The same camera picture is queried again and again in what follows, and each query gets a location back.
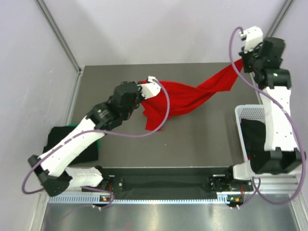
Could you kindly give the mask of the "red t shirt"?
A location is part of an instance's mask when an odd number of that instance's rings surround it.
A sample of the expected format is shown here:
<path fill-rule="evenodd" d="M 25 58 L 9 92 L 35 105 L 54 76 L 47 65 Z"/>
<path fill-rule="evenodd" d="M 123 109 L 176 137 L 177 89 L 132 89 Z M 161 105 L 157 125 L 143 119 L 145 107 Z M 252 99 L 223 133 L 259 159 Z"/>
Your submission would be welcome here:
<path fill-rule="evenodd" d="M 238 75 L 232 65 L 228 65 L 197 87 L 179 82 L 161 81 L 170 99 L 168 118 L 188 114 L 217 92 L 230 91 L 237 77 Z M 167 110 L 166 96 L 161 91 L 157 96 L 146 99 L 141 104 L 144 107 L 143 114 L 147 118 L 145 129 L 152 131 L 161 124 L 165 117 Z"/>

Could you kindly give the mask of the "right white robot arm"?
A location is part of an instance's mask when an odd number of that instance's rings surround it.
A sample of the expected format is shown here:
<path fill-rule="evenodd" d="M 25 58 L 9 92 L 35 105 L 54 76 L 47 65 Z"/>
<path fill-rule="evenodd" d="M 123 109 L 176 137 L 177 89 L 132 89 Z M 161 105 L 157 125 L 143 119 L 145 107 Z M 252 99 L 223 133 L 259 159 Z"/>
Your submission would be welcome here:
<path fill-rule="evenodd" d="M 254 73 L 265 115 L 265 143 L 253 151 L 249 161 L 234 165 L 224 179 L 229 190 L 237 190 L 243 180 L 262 174 L 290 174 L 305 158 L 295 140 L 290 118 L 291 75 L 280 67 L 285 42 L 281 38 L 244 37 L 244 72 Z"/>

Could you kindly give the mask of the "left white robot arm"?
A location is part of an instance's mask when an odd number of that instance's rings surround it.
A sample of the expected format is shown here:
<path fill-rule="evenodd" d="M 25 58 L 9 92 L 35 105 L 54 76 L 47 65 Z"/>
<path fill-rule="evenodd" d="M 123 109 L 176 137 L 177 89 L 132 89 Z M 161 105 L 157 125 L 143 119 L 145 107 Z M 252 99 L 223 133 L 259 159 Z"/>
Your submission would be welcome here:
<path fill-rule="evenodd" d="M 102 167 L 73 168 L 69 165 L 97 140 L 128 120 L 144 100 L 141 82 L 123 82 L 112 96 L 95 105 L 78 126 L 52 149 L 41 156 L 31 156 L 29 163 L 35 168 L 43 189 L 49 196 L 57 196 L 69 188 L 94 187 L 104 191 L 109 179 Z"/>

